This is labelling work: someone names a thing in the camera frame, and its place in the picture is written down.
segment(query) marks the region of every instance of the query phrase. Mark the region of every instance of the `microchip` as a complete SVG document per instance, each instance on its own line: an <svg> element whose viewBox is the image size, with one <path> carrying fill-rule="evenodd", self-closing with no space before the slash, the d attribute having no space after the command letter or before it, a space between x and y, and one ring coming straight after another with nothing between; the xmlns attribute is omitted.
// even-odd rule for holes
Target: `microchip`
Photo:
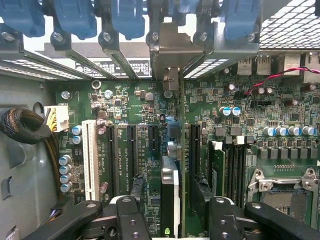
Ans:
<svg viewBox="0 0 320 240"><path fill-rule="evenodd" d="M221 117L216 116L214 117L214 124L220 124L221 123Z"/></svg>
<svg viewBox="0 0 320 240"><path fill-rule="evenodd" d="M320 97L314 96L314 97L312 98L312 103L313 103L313 104L320 104Z"/></svg>
<svg viewBox="0 0 320 240"><path fill-rule="evenodd" d="M234 118L232 119L232 122L233 122L234 124L239 124L239 123L240 123L240 117L234 117Z"/></svg>
<svg viewBox="0 0 320 240"><path fill-rule="evenodd" d="M121 99L115 99L114 100L114 105L117 106L117 107L121 106Z"/></svg>
<svg viewBox="0 0 320 240"><path fill-rule="evenodd" d="M145 99L146 98L146 91L145 90L141 90L140 91L140 99Z"/></svg>
<svg viewBox="0 0 320 240"><path fill-rule="evenodd" d="M300 119L299 113L292 113L291 114L291 121L298 121Z"/></svg>
<svg viewBox="0 0 320 240"><path fill-rule="evenodd" d="M81 145L76 145L76 144L72 145L71 151L72 151L72 158L74 160L75 159L78 159L78 160L84 159L84 152L83 152Z"/></svg>
<svg viewBox="0 0 320 240"><path fill-rule="evenodd" d="M255 125L255 119L254 118L248 118L246 120L246 125L249 127L253 127Z"/></svg>
<svg viewBox="0 0 320 240"><path fill-rule="evenodd" d="M155 100L155 95L153 93L147 93L145 95L145 100L147 101L154 101Z"/></svg>

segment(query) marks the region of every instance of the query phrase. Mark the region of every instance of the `motherboard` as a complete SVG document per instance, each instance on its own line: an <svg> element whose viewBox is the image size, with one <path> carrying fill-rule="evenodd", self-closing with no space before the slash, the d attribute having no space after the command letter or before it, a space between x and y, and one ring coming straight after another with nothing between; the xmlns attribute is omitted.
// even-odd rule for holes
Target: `motherboard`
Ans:
<svg viewBox="0 0 320 240"><path fill-rule="evenodd" d="M319 230L320 90L288 76L244 94L264 79L220 72L165 92L156 80L55 83L69 115L58 134L61 190L74 204L107 205L143 180L140 208L153 237L208 236L198 186L241 208L267 203ZM178 172L170 179L177 191L168 169ZM178 215L174 229L164 213Z"/></svg>

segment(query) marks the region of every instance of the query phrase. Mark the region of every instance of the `capacitor with blue top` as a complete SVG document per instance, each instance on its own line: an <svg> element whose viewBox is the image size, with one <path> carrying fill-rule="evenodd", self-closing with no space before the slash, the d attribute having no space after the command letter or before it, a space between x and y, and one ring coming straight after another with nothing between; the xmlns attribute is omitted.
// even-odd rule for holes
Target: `capacitor with blue top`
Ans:
<svg viewBox="0 0 320 240"><path fill-rule="evenodd" d="M231 107L231 113L233 116L239 116L241 114L241 109L237 106Z"/></svg>
<svg viewBox="0 0 320 240"><path fill-rule="evenodd" d="M81 125L74 126L71 132L73 135L76 135L76 136L80 135L82 133L82 126Z"/></svg>
<svg viewBox="0 0 320 240"><path fill-rule="evenodd" d="M222 107L220 107L219 112L221 115L227 117L231 114L231 109L230 109L230 107L222 106Z"/></svg>
<svg viewBox="0 0 320 240"><path fill-rule="evenodd" d="M71 157L67 154L63 155L62 157L59 158L59 164L61 166L65 166L67 165L68 163L70 163L71 161Z"/></svg>
<svg viewBox="0 0 320 240"><path fill-rule="evenodd" d="M82 136L73 136L72 142L73 144L80 144L82 142Z"/></svg>

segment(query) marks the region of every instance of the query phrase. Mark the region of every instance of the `black pcie slot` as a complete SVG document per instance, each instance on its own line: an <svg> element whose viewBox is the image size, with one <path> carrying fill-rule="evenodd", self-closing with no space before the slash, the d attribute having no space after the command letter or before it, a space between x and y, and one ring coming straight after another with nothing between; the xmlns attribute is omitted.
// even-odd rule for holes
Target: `black pcie slot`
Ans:
<svg viewBox="0 0 320 240"><path fill-rule="evenodd" d="M189 133L189 192L191 198L191 196L193 195L193 181L195 181L196 175L198 175L199 172L201 140L200 124L190 124Z"/></svg>
<svg viewBox="0 0 320 240"><path fill-rule="evenodd" d="M106 126L106 157L109 169L109 186L112 187L112 197L118 196L119 191L119 160L117 152L117 129L114 125Z"/></svg>
<svg viewBox="0 0 320 240"><path fill-rule="evenodd" d="M131 191L134 176L138 174L137 126L135 124L128 125L126 127L126 134L127 134L129 191Z"/></svg>
<svg viewBox="0 0 320 240"><path fill-rule="evenodd" d="M159 128L156 124L148 125L149 150L159 150Z"/></svg>

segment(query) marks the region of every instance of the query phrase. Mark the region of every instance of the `mounting hole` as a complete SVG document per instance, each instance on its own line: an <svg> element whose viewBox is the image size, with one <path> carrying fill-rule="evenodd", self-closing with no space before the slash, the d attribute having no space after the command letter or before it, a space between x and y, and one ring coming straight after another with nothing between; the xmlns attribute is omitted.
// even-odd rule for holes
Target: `mounting hole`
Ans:
<svg viewBox="0 0 320 240"><path fill-rule="evenodd" d="M223 239L228 239L230 237L229 233L227 232L223 232L221 235Z"/></svg>
<svg viewBox="0 0 320 240"><path fill-rule="evenodd" d="M220 221L220 224L221 224L222 226L225 226L225 225L228 224L228 222L227 222L226 220L221 220L221 221Z"/></svg>
<svg viewBox="0 0 320 240"><path fill-rule="evenodd" d="M101 81L100 81L100 80L93 80L93 81L91 82L91 87L92 87L92 89L94 89L94 90L100 89L100 88L101 88Z"/></svg>
<svg viewBox="0 0 320 240"><path fill-rule="evenodd" d="M113 238L118 234L118 232L117 232L117 229L114 226L111 226L111 227L108 228L107 234L108 234L109 237Z"/></svg>
<svg viewBox="0 0 320 240"><path fill-rule="evenodd" d="M134 232L133 234L132 234L132 237L134 238L134 239L138 239L139 238L139 233L136 231L136 232Z"/></svg>

